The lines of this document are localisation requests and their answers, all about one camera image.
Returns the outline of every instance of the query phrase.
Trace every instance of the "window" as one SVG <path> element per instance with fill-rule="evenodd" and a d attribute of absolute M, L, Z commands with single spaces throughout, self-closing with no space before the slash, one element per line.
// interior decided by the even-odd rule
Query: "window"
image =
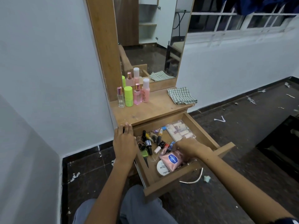
<path fill-rule="evenodd" d="M 299 6 L 299 0 L 292 5 Z M 247 16 L 237 13 L 236 4 L 227 0 L 194 0 L 188 33 L 204 35 L 250 35 L 284 32 L 297 10 L 286 4 L 271 4 Z"/>

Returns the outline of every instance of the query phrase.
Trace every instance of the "green checkered cloth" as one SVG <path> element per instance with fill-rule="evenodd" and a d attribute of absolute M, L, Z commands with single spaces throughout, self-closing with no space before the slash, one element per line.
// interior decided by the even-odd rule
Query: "green checkered cloth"
<path fill-rule="evenodd" d="M 150 78 L 154 81 L 162 81 L 162 80 L 166 80 L 166 79 L 173 79 L 174 77 L 166 75 L 164 71 L 158 71 L 156 73 L 153 72 L 150 75 Z"/>
<path fill-rule="evenodd" d="M 187 87 L 168 89 L 167 93 L 175 104 L 188 105 L 188 104 L 197 103 L 197 100 L 191 96 Z"/>

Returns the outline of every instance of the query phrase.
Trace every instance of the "pink vaseline packet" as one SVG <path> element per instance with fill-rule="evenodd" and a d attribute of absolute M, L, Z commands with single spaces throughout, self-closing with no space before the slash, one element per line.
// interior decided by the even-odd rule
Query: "pink vaseline packet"
<path fill-rule="evenodd" d="M 183 162 L 183 154 L 178 150 L 166 153 L 160 156 L 160 158 L 171 172 L 177 169 Z"/>

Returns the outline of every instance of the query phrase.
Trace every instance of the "left hand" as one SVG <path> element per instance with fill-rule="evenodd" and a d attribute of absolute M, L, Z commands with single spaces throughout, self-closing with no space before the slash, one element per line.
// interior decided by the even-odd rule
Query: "left hand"
<path fill-rule="evenodd" d="M 125 124 L 124 133 L 122 125 L 114 130 L 113 147 L 115 152 L 114 165 L 121 165 L 130 169 L 139 150 L 131 124 Z"/>

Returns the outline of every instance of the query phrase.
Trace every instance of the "mirror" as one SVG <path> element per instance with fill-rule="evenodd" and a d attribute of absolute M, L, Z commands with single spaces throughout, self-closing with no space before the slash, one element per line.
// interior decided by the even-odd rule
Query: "mirror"
<path fill-rule="evenodd" d="M 122 75 L 140 84 L 178 75 L 193 0 L 113 0 Z"/>

